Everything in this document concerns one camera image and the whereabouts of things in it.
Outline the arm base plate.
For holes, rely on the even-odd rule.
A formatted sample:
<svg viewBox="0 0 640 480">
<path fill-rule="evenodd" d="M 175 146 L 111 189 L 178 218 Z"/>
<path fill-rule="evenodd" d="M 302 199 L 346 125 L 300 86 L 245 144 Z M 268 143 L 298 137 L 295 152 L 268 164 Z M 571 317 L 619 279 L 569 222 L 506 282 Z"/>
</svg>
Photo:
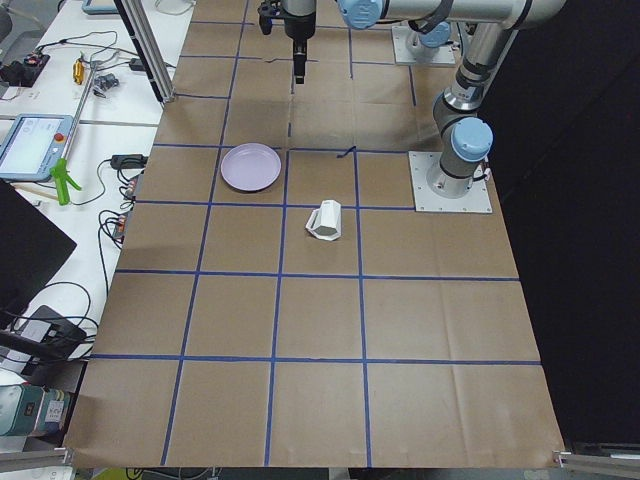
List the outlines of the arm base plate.
<svg viewBox="0 0 640 480">
<path fill-rule="evenodd" d="M 421 213 L 491 214 L 488 180 L 480 165 L 471 177 L 456 179 L 440 165 L 440 152 L 409 151 L 414 206 Z"/>
<path fill-rule="evenodd" d="M 421 35 L 408 26 L 393 26 L 391 29 L 394 60 L 398 65 L 426 65 L 432 67 L 453 67 L 456 63 L 450 28 L 443 34 L 435 31 Z"/>
</svg>

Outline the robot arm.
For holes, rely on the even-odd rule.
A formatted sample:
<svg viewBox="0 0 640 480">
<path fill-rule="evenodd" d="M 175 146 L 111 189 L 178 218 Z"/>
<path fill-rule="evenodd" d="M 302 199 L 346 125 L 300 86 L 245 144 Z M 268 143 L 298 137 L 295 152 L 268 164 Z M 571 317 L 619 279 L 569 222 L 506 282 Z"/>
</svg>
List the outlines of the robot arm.
<svg viewBox="0 0 640 480">
<path fill-rule="evenodd" d="M 514 33 L 555 16 L 562 1 L 339 1 L 345 24 L 365 30 L 382 20 L 407 21 L 420 36 L 442 22 L 469 22 L 478 27 L 465 48 L 452 84 L 436 98 L 433 117 L 444 149 L 427 174 L 427 184 L 449 199 L 465 196 L 474 172 L 492 146 L 493 133 L 477 118 L 487 85 Z"/>
</svg>

